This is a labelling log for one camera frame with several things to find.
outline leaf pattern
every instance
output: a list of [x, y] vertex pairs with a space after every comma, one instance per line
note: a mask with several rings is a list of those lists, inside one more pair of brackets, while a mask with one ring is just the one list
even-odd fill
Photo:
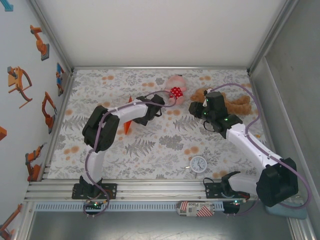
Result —
[[[183, 75], [187, 81], [186, 101], [180, 106], [163, 108], [162, 116], [147, 126], [131, 123], [127, 135], [123, 126], [104, 156], [102, 174], [106, 179], [202, 179], [220, 172], [241, 171], [257, 174], [255, 166], [232, 143], [220, 134], [204, 129], [203, 120], [189, 113], [190, 96], [198, 88], [216, 87], [225, 83], [249, 84], [245, 70], [234, 69], [85, 69], [74, 76], [67, 110], [48, 174], [50, 179], [79, 179], [84, 172], [87, 148], [82, 130], [97, 105], [106, 108], [121, 106], [130, 96], [136, 98], [165, 89], [166, 80]], [[224, 87], [228, 99], [244, 92], [238, 87]], [[159, 93], [168, 103], [168, 96]], [[245, 124], [256, 114], [240, 116]], [[250, 128], [253, 135], [266, 143], [261, 122]], [[208, 163], [203, 174], [189, 168], [190, 159], [203, 156]]]

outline clock face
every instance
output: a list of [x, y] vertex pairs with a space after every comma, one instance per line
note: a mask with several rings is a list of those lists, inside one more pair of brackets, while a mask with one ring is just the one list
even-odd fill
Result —
[[202, 156], [195, 156], [190, 161], [190, 167], [196, 173], [203, 173], [207, 169], [207, 161]]

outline orange object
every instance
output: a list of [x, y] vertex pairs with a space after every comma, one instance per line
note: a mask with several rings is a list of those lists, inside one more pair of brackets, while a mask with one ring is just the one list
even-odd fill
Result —
[[4, 139], [7, 136], [7, 130], [5, 130], [3, 127], [0, 127], [0, 141]]
[[[132, 102], [132, 97], [130, 96], [128, 103], [131, 103], [131, 102]], [[125, 123], [123, 124], [124, 134], [125, 134], [125, 135], [127, 135], [128, 131], [129, 131], [131, 122], [132, 122], [132, 121], [130, 120], [130, 121], [127, 121], [127, 122], [125, 122]]]
[[51, 97], [49, 96], [49, 93], [47, 93], [46, 91], [44, 92], [44, 99], [42, 102], [42, 113], [45, 117], [45, 124], [48, 126], [49, 128], [49, 134], [52, 131], [52, 128], [54, 126], [55, 123], [55, 119], [56, 119], [56, 115], [50, 116], [47, 112], [46, 112], [46, 103], [47, 101], [49, 101], [49, 103], [51, 104], [51, 106], [54, 109], [54, 113], [57, 114], [57, 108], [54, 104], [54, 102], [52, 101]]
[[31, 163], [36, 160], [40, 154], [41, 154], [41, 149], [44, 147], [46, 143], [42, 144], [41, 146], [38, 146], [36, 150], [34, 150], [32, 153], [26, 153], [25, 154], [25, 165], [26, 168], [28, 169], [28, 182], [35, 182], [38, 179], [38, 175], [40, 172], [40, 166], [39, 165], [34, 165], [33, 167], [31, 166]]
[[41, 53], [41, 60], [46, 60], [49, 58], [49, 44], [44, 44], [42, 39], [39, 37], [38, 33], [42, 33], [42, 30], [40, 27], [33, 27], [30, 25], [30, 32], [35, 36], [36, 38], [36, 48]]
[[[9, 93], [12, 93], [13, 91], [17, 90], [21, 94], [21, 96], [24, 98], [24, 100], [26, 100], [26, 102], [19, 107], [19, 108], [22, 108], [24, 105], [31, 102], [31, 100], [32, 100], [32, 98], [28, 98], [24, 93], [25, 90], [27, 90], [28, 88], [30, 88], [32, 86], [32, 82], [30, 80], [30, 77], [28, 76], [26, 71], [21, 69], [19, 66], [15, 67], [15, 68], [12, 68], [11, 66], [9, 66], [7, 68], [7, 72], [9, 74], [8, 86], [11, 87], [14, 85], [14, 88], [11, 89], [9, 91]], [[22, 83], [22, 76], [23, 75], [26, 77], [26, 80], [29, 83], [29, 86], [27, 86], [25, 88]]]
[[11, 214], [11, 216], [2, 224], [0, 227], [0, 236], [4, 240], [11, 240], [12, 234], [7, 232], [6, 228], [9, 226], [9, 224], [15, 219], [15, 217], [20, 213], [22, 209], [22, 204], [19, 204], [17, 209]]

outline stuffed toy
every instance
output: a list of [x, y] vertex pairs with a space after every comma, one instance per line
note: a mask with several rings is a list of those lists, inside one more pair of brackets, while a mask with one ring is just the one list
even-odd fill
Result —
[[[182, 75], [175, 75], [170, 77], [165, 83], [165, 90], [173, 93], [176, 98], [176, 105], [181, 105], [185, 101], [184, 92], [187, 91], [186, 80]], [[174, 97], [170, 94], [169, 103], [175, 102]]]
[[[213, 89], [213, 87], [199, 88], [195, 91], [195, 93], [190, 97], [190, 99], [194, 102], [205, 101], [204, 91], [208, 89]], [[249, 115], [251, 113], [251, 105], [250, 105], [250, 97], [247, 95], [241, 96], [240, 98], [229, 101], [227, 99], [226, 93], [221, 93], [224, 98], [224, 104], [226, 109], [228, 110], [228, 114], [238, 114], [238, 115]]]

